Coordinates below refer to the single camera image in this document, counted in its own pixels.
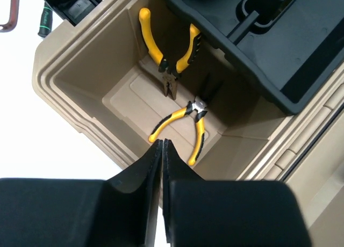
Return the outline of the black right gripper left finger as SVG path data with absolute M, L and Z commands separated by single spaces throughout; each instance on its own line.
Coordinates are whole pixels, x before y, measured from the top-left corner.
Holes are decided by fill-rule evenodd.
M 108 180 L 1 179 L 1 246 L 153 246 L 162 154 Z

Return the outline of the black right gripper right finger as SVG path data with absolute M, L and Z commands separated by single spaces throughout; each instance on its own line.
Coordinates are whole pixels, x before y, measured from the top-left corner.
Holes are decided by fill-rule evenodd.
M 164 140 L 163 218 L 171 246 L 311 246 L 290 187 L 275 180 L 206 180 Z

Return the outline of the yellow handled small pliers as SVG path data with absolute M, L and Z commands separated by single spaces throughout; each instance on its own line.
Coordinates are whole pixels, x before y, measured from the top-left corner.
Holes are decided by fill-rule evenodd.
M 188 101 L 186 107 L 181 108 L 165 118 L 163 118 L 153 129 L 151 134 L 148 137 L 148 141 L 153 143 L 157 140 L 159 134 L 172 122 L 181 119 L 190 115 L 192 112 L 196 112 L 196 116 L 194 118 L 195 128 L 196 128 L 196 142 L 193 148 L 193 151 L 187 161 L 189 166 L 193 166 L 196 164 L 205 141 L 205 123 L 204 117 L 207 114 L 207 104 L 204 102 L 200 97 L 196 96 L 194 101 Z

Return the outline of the tan plastic toolbox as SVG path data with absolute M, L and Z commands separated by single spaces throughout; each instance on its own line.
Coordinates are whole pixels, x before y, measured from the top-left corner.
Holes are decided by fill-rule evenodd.
M 163 0 L 103 0 L 76 26 L 69 21 L 38 46 L 35 92 L 115 163 L 126 168 L 150 147 L 169 114 L 200 97 L 205 141 L 195 165 L 196 112 L 170 123 L 180 158 L 208 180 L 278 180 L 293 190 L 314 246 L 343 246 L 343 62 L 298 114 L 267 100 L 201 32 L 199 52 L 165 96 L 162 74 L 141 34 L 151 11 L 154 40 L 171 64 L 187 51 L 191 22 Z

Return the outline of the yellow handled needle-nose pliers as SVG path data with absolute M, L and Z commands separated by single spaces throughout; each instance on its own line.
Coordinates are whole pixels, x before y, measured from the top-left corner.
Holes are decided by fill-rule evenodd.
M 175 63 L 171 64 L 157 46 L 151 27 L 151 11 L 141 8 L 139 11 L 141 34 L 148 49 L 148 53 L 157 65 L 157 70 L 162 74 L 164 95 L 171 94 L 173 100 L 177 97 L 178 80 L 182 72 L 194 61 L 199 52 L 201 31 L 191 24 L 189 27 L 189 45 L 185 54 Z

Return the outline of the black toolbox tray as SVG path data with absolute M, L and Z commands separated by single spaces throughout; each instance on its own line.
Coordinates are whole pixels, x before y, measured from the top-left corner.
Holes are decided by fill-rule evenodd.
M 163 1 L 286 114 L 343 62 L 343 0 Z

